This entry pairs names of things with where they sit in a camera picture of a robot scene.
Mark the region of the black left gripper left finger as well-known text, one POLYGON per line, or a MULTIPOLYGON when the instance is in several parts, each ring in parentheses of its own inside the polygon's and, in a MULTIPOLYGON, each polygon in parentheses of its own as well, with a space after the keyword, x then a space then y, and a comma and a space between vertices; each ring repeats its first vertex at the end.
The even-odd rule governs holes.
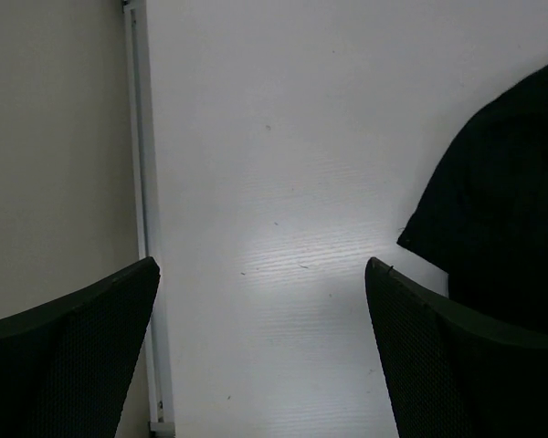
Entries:
POLYGON ((0 437, 112 437, 160 283, 146 257, 0 319, 0 437))

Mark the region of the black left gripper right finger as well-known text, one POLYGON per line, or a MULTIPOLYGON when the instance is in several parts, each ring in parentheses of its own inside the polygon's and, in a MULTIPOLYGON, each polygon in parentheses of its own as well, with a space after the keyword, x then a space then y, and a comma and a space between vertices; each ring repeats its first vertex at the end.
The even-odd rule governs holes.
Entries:
POLYGON ((548 335, 485 316, 376 257, 365 291, 401 437, 548 437, 548 335))

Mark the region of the black pleated skirt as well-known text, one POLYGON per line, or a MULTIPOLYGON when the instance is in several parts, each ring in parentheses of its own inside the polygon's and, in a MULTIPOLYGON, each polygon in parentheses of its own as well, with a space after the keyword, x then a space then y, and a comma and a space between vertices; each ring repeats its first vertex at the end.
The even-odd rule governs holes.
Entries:
POLYGON ((548 65, 467 121, 397 243, 452 300, 548 334, 548 65))

